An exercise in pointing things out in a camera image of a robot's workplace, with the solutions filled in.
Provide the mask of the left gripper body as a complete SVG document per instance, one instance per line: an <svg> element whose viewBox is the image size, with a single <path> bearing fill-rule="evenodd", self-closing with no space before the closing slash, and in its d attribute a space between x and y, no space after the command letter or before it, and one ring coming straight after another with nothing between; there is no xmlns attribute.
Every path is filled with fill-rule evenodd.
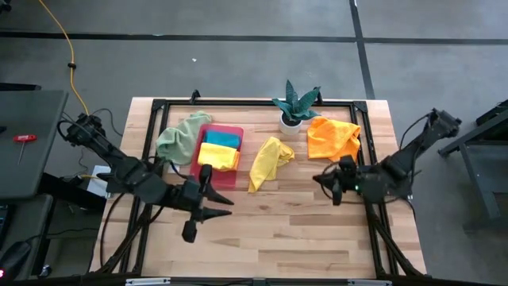
<svg viewBox="0 0 508 286"><path fill-rule="evenodd" d="M189 177L183 184L175 185L169 206L189 212L191 221L204 222L203 199L201 184L194 177Z"/></svg>

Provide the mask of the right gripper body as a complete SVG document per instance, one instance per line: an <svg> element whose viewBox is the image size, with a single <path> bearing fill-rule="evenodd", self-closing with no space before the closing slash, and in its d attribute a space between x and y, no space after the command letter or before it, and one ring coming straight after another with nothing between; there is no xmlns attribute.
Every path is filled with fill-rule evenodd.
<svg viewBox="0 0 508 286"><path fill-rule="evenodd" d="M377 198L377 175L371 172L343 171L343 192L355 191L366 199Z"/></svg>

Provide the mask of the pink plastic bin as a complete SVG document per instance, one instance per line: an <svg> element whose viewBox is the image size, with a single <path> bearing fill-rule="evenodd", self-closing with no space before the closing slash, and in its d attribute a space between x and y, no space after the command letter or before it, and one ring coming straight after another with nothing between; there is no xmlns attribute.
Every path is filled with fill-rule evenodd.
<svg viewBox="0 0 508 286"><path fill-rule="evenodd" d="M211 130L221 133L231 133L237 135L240 138L240 144L237 148L237 151L238 152L241 151L244 135L244 130L242 128L236 126L203 124L198 132L197 143L194 149L192 161L190 163L190 174L192 176L198 177L202 169L202 166L198 164L198 155L200 152L200 146L201 143L203 142L203 139L206 137L206 133ZM218 170L212 171L211 183L214 187L218 187L220 189L234 189L236 187L236 180L237 180L236 171L227 171L227 172L220 172Z"/></svg>

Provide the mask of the orange microfiber towel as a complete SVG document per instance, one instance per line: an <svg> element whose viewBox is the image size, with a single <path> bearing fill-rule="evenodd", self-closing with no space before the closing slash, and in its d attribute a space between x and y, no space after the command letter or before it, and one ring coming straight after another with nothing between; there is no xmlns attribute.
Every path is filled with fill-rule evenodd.
<svg viewBox="0 0 508 286"><path fill-rule="evenodd" d="M360 150L361 127L322 116L314 117L307 129L307 149L310 159L339 161L351 156L357 161Z"/></svg>

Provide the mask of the yellow microfiber towel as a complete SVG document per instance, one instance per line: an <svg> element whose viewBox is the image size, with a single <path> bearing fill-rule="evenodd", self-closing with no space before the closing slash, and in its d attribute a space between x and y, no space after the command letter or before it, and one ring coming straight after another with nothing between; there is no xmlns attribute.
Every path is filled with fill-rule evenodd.
<svg viewBox="0 0 508 286"><path fill-rule="evenodd" d="M198 163L209 164L220 172L236 171L240 153L231 147L203 142L200 145Z"/></svg>
<svg viewBox="0 0 508 286"><path fill-rule="evenodd" d="M276 178L278 167L295 158L294 150L276 137L269 137L260 147L249 172L248 193L257 192L263 182Z"/></svg>

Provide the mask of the teal microfiber towel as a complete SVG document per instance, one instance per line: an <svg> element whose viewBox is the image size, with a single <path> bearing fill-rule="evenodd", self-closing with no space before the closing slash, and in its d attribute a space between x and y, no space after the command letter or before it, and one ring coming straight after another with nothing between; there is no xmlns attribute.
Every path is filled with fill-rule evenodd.
<svg viewBox="0 0 508 286"><path fill-rule="evenodd" d="M207 130L203 141L214 145L221 145L238 149L241 146L241 138L235 133L224 133L216 130Z"/></svg>

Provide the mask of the green microfiber towel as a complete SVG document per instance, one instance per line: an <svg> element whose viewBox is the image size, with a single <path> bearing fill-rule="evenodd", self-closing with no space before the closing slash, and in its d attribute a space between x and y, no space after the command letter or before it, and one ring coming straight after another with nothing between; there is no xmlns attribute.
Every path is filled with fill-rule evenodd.
<svg viewBox="0 0 508 286"><path fill-rule="evenodd" d="M212 122L212 117L198 111L183 119L176 127L167 127L156 139L156 154L174 164L191 162L201 126Z"/></svg>

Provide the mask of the snake plant in white pot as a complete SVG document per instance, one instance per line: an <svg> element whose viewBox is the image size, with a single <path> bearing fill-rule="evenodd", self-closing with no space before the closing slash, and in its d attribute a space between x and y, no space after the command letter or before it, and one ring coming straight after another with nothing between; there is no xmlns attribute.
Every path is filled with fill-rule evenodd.
<svg viewBox="0 0 508 286"><path fill-rule="evenodd" d="M311 107L321 97L321 88L315 87L301 98L288 79L285 87L285 99L273 98L272 102L281 110L279 129L286 135L297 134L304 121L319 116Z"/></svg>

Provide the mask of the white paper sheet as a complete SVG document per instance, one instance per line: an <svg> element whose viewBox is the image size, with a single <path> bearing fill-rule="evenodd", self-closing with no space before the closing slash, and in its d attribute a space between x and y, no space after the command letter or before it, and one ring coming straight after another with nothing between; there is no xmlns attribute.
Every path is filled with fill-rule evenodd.
<svg viewBox="0 0 508 286"><path fill-rule="evenodd" d="M109 199L111 194L106 190L108 183L98 178L99 173L109 173L110 167L105 165L95 165L91 173L87 190L90 193Z"/></svg>

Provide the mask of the grey side table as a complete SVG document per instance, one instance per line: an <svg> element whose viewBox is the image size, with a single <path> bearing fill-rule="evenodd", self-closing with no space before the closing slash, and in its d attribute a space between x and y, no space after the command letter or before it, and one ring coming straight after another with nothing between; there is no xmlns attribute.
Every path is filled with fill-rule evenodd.
<svg viewBox="0 0 508 286"><path fill-rule="evenodd" d="M0 92L0 200L26 199L37 193L48 155L56 136L56 125L66 105L64 91ZM16 135L35 134L25 145L17 164L21 144Z"/></svg>

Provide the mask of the black desk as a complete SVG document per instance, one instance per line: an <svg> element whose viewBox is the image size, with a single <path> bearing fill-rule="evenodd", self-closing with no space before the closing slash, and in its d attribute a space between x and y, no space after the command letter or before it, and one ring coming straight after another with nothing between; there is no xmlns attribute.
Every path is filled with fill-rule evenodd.
<svg viewBox="0 0 508 286"><path fill-rule="evenodd" d="M0 248L0 256L15 242L32 236L32 246L16 280L34 279L42 269L46 258L49 240L46 238L55 202L50 195L38 195L14 204L14 213Z"/></svg>

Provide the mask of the black computer mouse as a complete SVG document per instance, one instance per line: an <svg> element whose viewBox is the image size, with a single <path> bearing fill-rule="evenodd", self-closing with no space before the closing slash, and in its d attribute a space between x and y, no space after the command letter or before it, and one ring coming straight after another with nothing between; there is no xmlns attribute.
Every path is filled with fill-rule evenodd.
<svg viewBox="0 0 508 286"><path fill-rule="evenodd" d="M15 242L0 257L0 280L17 277L30 254L32 246L27 241Z"/></svg>

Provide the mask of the silver metal bracket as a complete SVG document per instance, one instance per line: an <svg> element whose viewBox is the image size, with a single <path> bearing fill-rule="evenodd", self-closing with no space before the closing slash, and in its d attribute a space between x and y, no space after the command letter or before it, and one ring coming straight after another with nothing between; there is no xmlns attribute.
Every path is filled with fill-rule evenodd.
<svg viewBox="0 0 508 286"><path fill-rule="evenodd" d="M127 279L125 286L171 286L170 277L150 277Z"/></svg>
<svg viewBox="0 0 508 286"><path fill-rule="evenodd" d="M363 280L351 279L348 280L348 286L393 286L389 280Z"/></svg>

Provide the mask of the black aluminium table frame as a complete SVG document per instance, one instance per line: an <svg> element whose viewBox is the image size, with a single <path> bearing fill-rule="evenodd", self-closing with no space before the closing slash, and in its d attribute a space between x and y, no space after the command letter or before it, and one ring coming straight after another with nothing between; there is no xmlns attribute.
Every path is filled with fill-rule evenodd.
<svg viewBox="0 0 508 286"><path fill-rule="evenodd" d="M235 184L223 190L230 215L198 226L194 243L181 236L184 212L166 209L135 238L121 259L120 272L142 276L239 278L372 278L381 266L401 267L382 242L372 243L359 196L347 193L339 207L321 192L314 176L326 160L307 156L306 133L281 134L279 109L270 99L134 98L125 122L121 150L150 157L155 141L195 111L215 124L243 130ZM289 145L296 157L274 180L248 192L248 174L260 146L269 137Z"/></svg>

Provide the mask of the red-handled hex key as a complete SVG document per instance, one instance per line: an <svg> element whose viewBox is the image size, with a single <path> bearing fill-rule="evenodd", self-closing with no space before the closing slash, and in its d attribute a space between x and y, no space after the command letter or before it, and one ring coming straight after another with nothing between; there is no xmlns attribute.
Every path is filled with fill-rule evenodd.
<svg viewBox="0 0 508 286"><path fill-rule="evenodd" d="M17 164L21 163L21 159L25 150L25 145L29 142L33 142L37 140L37 135L35 134L23 134L23 135L16 135L13 138L13 142L21 144L21 151L19 153L18 162Z"/></svg>

